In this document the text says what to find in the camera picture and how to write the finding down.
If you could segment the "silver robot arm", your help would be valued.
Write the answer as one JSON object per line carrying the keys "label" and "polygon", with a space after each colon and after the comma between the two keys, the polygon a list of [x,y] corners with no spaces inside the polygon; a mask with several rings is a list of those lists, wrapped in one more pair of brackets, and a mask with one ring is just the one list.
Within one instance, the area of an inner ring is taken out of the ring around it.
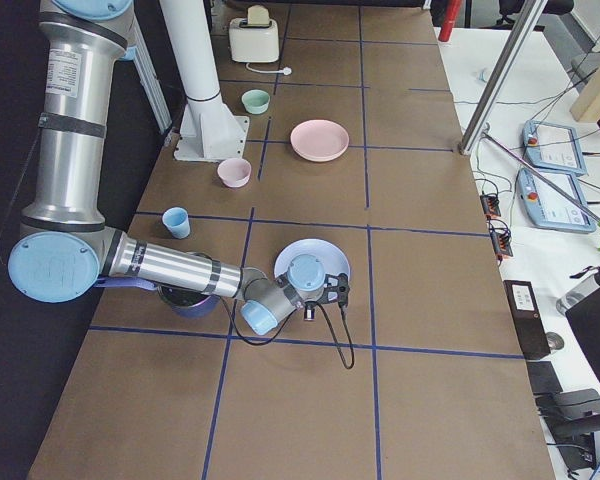
{"label": "silver robot arm", "polygon": [[21,238],[8,273],[41,302],[73,300],[101,276],[140,278],[203,295],[236,298],[263,335],[299,309],[323,304],[327,275],[313,255],[295,257],[269,279],[240,268],[129,237],[108,227],[97,207],[115,62],[134,39],[130,1],[44,1],[39,25],[50,43],[39,118],[35,200],[21,215]]}

